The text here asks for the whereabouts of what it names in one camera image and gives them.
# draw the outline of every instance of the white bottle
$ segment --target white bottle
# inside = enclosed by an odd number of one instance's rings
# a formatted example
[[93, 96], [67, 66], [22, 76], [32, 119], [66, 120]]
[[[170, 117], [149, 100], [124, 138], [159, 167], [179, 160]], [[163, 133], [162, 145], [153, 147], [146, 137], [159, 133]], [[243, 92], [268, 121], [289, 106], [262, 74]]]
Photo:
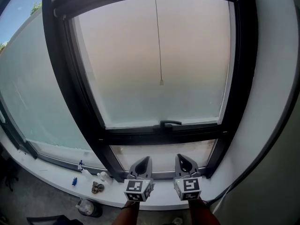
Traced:
[[112, 184], [113, 183], [113, 179], [106, 172], [97, 173], [97, 176], [101, 180], [106, 181], [108, 184]]
[[92, 180], [92, 179], [93, 179], [93, 175], [90, 174], [90, 172], [89, 172], [88, 170], [83, 169], [83, 168], [81, 167], [82, 164], [83, 164], [83, 163], [82, 163], [82, 160], [81, 160], [80, 163], [78, 164], [78, 170], [80, 170], [80, 171], [82, 172], [82, 174], [85, 176], [85, 178], [86, 178], [87, 180]]

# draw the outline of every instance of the spray bottle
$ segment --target spray bottle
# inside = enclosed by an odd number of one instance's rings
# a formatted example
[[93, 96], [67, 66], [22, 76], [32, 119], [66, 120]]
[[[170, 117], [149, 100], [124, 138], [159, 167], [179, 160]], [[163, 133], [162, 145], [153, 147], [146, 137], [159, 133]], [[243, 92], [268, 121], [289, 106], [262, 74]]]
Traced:
[[82, 168], [83, 161], [80, 160], [79, 164], [78, 164], [78, 170], [80, 170], [82, 172], [82, 174], [86, 177], [87, 180], [92, 180], [93, 179], [93, 175], [90, 174], [90, 172], [86, 169]]

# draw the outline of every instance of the person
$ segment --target person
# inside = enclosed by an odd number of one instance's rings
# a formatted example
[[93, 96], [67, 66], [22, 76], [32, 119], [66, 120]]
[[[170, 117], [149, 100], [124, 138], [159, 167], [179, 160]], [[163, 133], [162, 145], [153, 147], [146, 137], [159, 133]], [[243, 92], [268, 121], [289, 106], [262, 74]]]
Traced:
[[[192, 225], [220, 225], [217, 218], [211, 213], [208, 206], [201, 199], [189, 200], [188, 205], [191, 213]], [[112, 225], [136, 225], [139, 209], [139, 202], [127, 201]], [[176, 218], [169, 225], [182, 225], [182, 219]]]

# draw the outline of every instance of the frosted glass pane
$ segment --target frosted glass pane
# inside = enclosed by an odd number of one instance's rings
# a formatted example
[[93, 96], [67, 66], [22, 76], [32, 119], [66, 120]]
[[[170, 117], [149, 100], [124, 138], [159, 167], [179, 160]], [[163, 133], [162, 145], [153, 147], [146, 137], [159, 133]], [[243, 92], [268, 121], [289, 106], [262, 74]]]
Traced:
[[64, 153], [91, 153], [57, 84], [45, 43], [41, 10], [36, 13], [0, 54], [0, 91], [4, 102], [25, 138], [49, 156], [58, 151], [62, 158]]
[[229, 57], [224, 0], [126, 0], [79, 15], [78, 44], [107, 128], [216, 122]]
[[175, 156], [180, 153], [193, 159], [199, 167], [205, 167], [215, 140], [170, 145], [111, 146], [125, 171], [137, 160], [150, 156], [152, 171], [175, 171]]

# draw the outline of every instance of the shoe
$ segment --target shoe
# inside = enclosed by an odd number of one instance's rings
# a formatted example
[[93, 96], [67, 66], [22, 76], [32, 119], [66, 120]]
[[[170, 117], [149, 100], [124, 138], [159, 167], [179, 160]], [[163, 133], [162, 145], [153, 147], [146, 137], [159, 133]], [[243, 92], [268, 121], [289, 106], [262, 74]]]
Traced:
[[183, 224], [183, 220], [180, 217], [175, 218], [172, 223], [174, 223], [175, 225], [182, 225]]

